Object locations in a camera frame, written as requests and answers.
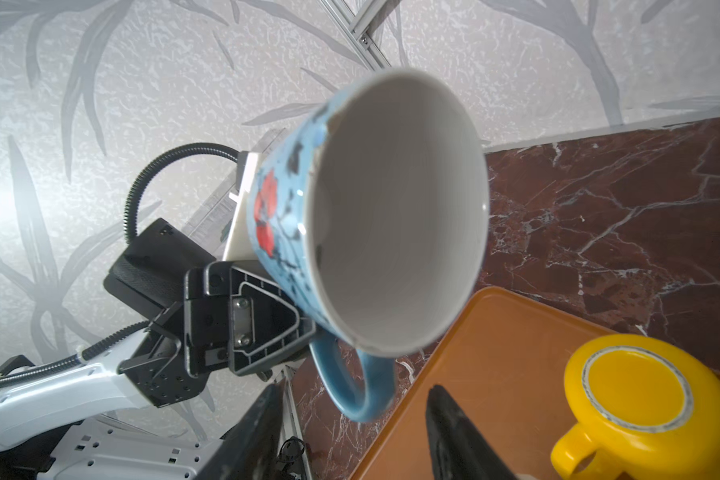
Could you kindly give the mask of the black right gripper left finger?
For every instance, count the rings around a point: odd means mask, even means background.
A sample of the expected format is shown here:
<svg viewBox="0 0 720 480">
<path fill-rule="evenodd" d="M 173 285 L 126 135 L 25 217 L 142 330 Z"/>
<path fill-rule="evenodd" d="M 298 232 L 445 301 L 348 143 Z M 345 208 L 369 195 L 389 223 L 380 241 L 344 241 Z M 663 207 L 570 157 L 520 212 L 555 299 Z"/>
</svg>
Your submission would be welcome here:
<svg viewBox="0 0 720 480">
<path fill-rule="evenodd" d="M 275 479 L 283 396 L 282 384 L 268 385 L 196 479 Z"/>
</svg>

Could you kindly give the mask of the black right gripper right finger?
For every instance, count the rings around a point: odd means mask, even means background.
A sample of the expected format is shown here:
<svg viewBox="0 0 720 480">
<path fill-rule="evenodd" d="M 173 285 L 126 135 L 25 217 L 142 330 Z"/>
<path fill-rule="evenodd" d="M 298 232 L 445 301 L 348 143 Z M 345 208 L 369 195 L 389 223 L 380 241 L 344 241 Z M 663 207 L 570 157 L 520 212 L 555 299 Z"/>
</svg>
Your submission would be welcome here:
<svg viewBox="0 0 720 480">
<path fill-rule="evenodd" d="M 443 386 L 429 390 L 425 418 L 435 479 L 517 479 Z"/>
</svg>

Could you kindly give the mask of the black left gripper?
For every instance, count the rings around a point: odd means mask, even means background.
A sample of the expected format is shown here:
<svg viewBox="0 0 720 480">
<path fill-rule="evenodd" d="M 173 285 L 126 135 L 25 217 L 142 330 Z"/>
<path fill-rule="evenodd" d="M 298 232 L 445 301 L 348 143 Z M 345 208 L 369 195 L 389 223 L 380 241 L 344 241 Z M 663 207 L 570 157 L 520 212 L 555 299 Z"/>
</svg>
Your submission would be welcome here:
<svg viewBox="0 0 720 480">
<path fill-rule="evenodd" d="M 119 372 L 163 407 L 198 396 L 220 370 L 266 382 L 304 357 L 316 333 L 257 262 L 214 262 L 187 272 L 181 299 L 151 322 Z"/>
</svg>

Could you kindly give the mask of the teal dotted mug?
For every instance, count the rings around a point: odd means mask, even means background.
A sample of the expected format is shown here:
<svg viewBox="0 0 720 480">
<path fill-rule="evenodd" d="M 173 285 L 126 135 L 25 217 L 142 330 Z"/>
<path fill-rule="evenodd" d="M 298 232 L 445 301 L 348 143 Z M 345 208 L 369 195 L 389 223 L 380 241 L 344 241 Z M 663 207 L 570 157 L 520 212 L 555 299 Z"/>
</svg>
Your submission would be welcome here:
<svg viewBox="0 0 720 480">
<path fill-rule="evenodd" d="M 396 360 L 450 328 L 484 257 L 489 182 L 465 107 L 422 71 L 376 72 L 260 159 L 251 194 L 256 260 L 318 325 L 329 396 L 355 422 L 378 418 Z"/>
</svg>

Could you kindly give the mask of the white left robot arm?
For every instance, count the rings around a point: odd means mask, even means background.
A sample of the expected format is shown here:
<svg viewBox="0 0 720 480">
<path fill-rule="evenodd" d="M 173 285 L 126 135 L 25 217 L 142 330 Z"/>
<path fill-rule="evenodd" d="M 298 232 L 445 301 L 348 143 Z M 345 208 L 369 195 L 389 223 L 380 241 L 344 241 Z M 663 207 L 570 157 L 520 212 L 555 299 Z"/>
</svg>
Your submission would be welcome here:
<svg viewBox="0 0 720 480">
<path fill-rule="evenodd" d="M 277 385 L 219 439 L 158 437 L 104 418 L 194 398 L 223 369 L 268 380 L 274 366 L 302 357 L 316 333 L 257 263 L 218 261 L 163 219 L 138 228 L 150 181 L 195 155 L 245 162 L 228 146 L 183 145 L 150 162 L 126 198 L 126 249 L 104 286 L 141 321 L 49 364 L 18 355 L 0 366 L 0 479 L 288 476 Z"/>
</svg>

